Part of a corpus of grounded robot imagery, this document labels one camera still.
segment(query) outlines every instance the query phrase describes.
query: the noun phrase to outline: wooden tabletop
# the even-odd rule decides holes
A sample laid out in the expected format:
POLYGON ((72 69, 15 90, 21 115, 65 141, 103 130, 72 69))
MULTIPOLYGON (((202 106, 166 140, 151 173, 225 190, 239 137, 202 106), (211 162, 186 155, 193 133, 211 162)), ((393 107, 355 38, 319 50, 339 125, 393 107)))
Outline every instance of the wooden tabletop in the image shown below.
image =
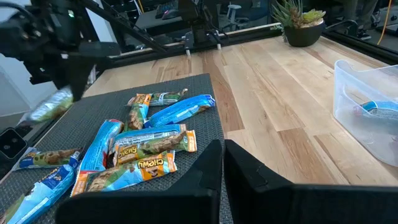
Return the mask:
POLYGON ((398 185, 333 117, 333 67, 386 64, 321 38, 293 48, 281 37, 105 71, 85 96, 209 73, 225 138, 296 183, 398 185))

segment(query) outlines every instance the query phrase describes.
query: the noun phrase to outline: plastic container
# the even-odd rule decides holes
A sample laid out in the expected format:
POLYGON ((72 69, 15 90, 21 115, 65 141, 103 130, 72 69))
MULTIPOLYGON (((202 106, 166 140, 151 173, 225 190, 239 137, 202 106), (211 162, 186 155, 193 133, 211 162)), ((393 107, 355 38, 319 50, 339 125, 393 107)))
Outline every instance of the plastic container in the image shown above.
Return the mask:
POLYGON ((398 65, 358 72, 337 61, 333 115, 376 158, 398 166, 398 65))

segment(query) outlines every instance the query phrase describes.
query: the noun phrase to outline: potted plant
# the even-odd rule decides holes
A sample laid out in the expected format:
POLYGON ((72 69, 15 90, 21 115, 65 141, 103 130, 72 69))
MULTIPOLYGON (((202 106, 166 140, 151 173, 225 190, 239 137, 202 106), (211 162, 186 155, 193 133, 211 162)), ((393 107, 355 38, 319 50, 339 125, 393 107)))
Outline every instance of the potted plant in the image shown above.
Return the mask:
POLYGON ((314 44, 321 36, 325 26, 323 16, 326 12, 312 9, 303 13, 302 0, 283 0, 274 8, 274 15, 283 26, 284 40, 293 47, 306 47, 314 44))

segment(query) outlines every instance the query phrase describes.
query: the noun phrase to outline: white wall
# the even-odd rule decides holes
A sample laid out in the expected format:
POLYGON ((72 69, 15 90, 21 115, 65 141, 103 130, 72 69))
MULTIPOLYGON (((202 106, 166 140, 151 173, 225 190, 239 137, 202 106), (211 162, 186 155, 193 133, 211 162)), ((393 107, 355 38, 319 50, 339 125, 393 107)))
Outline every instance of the white wall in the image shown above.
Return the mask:
MULTIPOLYGON (((101 8, 103 8, 101 0, 93 0, 93 1, 97 2, 99 4, 99 6, 101 8)), ((101 18, 100 16, 98 16, 97 14, 92 12, 91 10, 87 9, 87 13, 91 19, 91 22, 93 23, 93 26, 94 26, 95 32, 98 35, 99 41, 101 41, 101 42, 117 42, 116 38, 113 34, 111 24, 109 24, 108 21, 104 20, 103 18, 101 18)))
MULTIPOLYGON (((20 5, 30 4, 30 0, 8 0, 20 5)), ((101 0, 94 0, 102 7, 101 0)), ((97 16, 94 12, 88 11, 95 31, 102 42, 116 42, 112 28, 108 21, 97 16)), ((0 8, 0 22, 8 19, 15 9, 0 8)), ((2 71, 2 82, 0 89, 3 88, 3 96, 12 95, 12 100, 6 104, 0 104, 0 116, 21 113, 34 108, 40 101, 54 93, 57 89, 52 82, 32 85, 29 81, 30 73, 26 70, 24 64, 14 58, 6 58, 0 54, 0 71, 2 71)))
POLYGON ((11 85, 1 67, 0 83, 0 116, 29 111, 29 105, 11 85))
MULTIPOLYGON (((29 0, 12 0, 11 2, 21 5, 30 4, 29 0)), ((0 21, 8 19, 13 13, 15 13, 14 9, 0 9, 0 21)), ((0 54, 0 68, 3 79, 7 80, 7 82, 0 82, 0 88, 4 88, 1 94, 19 95, 5 105, 1 104, 0 116, 21 113, 32 109, 40 101, 56 91, 56 87, 52 82, 37 85, 31 84, 29 81, 30 73, 22 62, 14 58, 6 58, 0 54)))

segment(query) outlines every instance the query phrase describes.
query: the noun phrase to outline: gray textured mat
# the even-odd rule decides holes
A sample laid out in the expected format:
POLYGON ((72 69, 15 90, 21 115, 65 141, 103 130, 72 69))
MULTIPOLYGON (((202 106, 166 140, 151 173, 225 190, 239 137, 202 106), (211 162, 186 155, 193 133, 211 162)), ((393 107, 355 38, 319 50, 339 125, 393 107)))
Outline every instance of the gray textured mat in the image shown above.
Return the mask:
MULTIPOLYGON (((87 97, 73 105, 68 113, 46 136, 44 136, 36 147, 42 151, 52 151, 84 146, 85 143, 90 140, 90 137, 97 132, 104 120, 114 118, 124 121, 124 118, 129 112, 129 108, 123 105, 125 105, 132 96, 135 96, 136 93, 179 91, 184 88, 188 88, 188 92, 184 98, 200 94, 211 94, 214 97, 209 74, 87 97)), ((163 108, 165 107, 150 107, 149 116, 163 108)), ((166 190, 186 173, 211 140, 220 139, 222 142, 224 140, 217 107, 210 108, 181 123, 187 124, 188 130, 195 130, 198 152, 176 153, 175 162, 178 168, 177 172, 123 190, 166 190)), ((12 172, 7 179, 0 184, 0 213, 3 213, 4 210, 17 200, 21 194, 25 193, 34 182, 40 180, 40 178, 48 174, 51 170, 52 169, 29 169, 12 172)), ((59 206, 60 202, 69 196, 69 194, 70 190, 68 190, 49 211, 38 218, 36 223, 54 223, 53 218, 56 208, 59 206)), ((233 222, 228 198, 226 196, 224 178, 222 181, 220 222, 233 222)))

